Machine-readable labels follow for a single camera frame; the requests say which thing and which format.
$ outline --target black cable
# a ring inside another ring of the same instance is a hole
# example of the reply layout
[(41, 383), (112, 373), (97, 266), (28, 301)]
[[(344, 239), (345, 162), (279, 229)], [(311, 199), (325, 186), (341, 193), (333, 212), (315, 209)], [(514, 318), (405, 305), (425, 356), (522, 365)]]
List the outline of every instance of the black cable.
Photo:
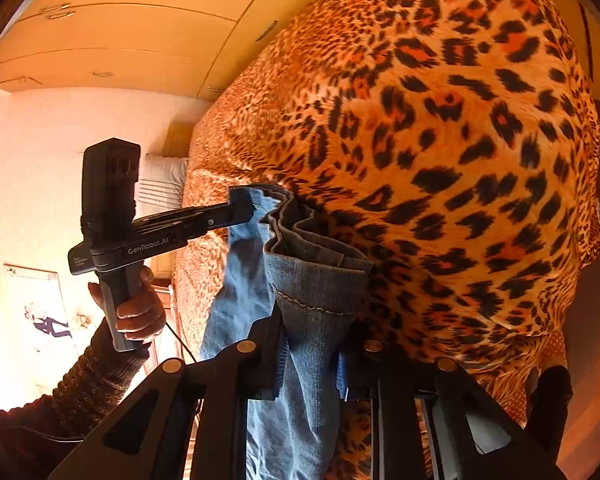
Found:
[(178, 336), (178, 334), (176, 334), (176, 331), (171, 328), (171, 325), (169, 323), (166, 324), (167, 327), (169, 327), (169, 330), (171, 330), (171, 333), (174, 335), (174, 337), (178, 340), (178, 342), (182, 345), (182, 347), (187, 351), (187, 354), (189, 354), (191, 356), (191, 358), (193, 359), (193, 362), (197, 363), (198, 360), (193, 357), (193, 354), (191, 353), (191, 350), (189, 350), (189, 348), (187, 347), (187, 345), (185, 345), (182, 341), (182, 339), (180, 339), (180, 337)]
[(34, 433), (37, 436), (41, 436), (42, 438), (46, 438), (47, 440), (52, 440), (53, 442), (67, 442), (78, 444), (84, 440), (81, 436), (53, 436), (46, 433), (42, 433), (42, 431), (34, 430), (33, 428), (28, 428), (27, 426), (7, 426), (7, 429), (27, 430), (29, 431), (29, 433)]

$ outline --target white pillow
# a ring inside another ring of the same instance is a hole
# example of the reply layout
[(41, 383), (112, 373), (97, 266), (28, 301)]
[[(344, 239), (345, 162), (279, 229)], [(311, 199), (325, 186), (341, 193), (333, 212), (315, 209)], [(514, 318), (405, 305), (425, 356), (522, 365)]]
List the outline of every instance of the white pillow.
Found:
[(182, 207), (188, 158), (145, 155), (136, 184), (136, 218)]

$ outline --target hand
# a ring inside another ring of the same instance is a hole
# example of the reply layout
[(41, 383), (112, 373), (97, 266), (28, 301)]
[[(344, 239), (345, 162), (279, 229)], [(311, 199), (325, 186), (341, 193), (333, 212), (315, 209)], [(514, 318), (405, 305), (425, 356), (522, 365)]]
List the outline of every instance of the hand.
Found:
[[(131, 341), (149, 342), (160, 334), (166, 323), (164, 307), (151, 283), (154, 274), (149, 267), (140, 270), (142, 292), (118, 306), (116, 329)], [(99, 283), (89, 283), (89, 292), (96, 304), (103, 308), (104, 298)]]

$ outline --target blue jeans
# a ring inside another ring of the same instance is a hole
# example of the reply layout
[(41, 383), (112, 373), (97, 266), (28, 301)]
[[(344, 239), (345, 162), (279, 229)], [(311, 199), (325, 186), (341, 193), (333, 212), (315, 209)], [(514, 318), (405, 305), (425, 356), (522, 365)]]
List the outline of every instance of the blue jeans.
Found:
[(251, 221), (229, 228), (224, 283), (212, 304), (201, 356), (247, 337), (274, 301), (288, 339), (275, 401), (250, 401), (250, 479), (320, 480), (333, 456), (340, 421), (336, 348), (366, 303), (372, 263), (329, 238), (314, 210), (278, 186), (234, 187), (251, 200)]

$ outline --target sweater sleeve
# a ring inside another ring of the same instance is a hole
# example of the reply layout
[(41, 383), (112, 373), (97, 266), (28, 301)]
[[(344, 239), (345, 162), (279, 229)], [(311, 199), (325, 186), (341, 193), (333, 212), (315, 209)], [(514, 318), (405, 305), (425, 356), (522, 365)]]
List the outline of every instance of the sweater sleeve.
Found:
[(90, 346), (52, 394), (22, 408), (0, 410), (0, 426), (27, 426), (53, 436), (85, 436), (120, 403), (148, 357), (146, 346), (116, 352), (103, 319)]
[(22, 408), (0, 410), (0, 444), (18, 468), (33, 478), (47, 478), (75, 444), (60, 443), (24, 430), (51, 436), (83, 437), (120, 403), (142, 364), (147, 346), (116, 352), (106, 320), (91, 345), (64, 375), (51, 395)]

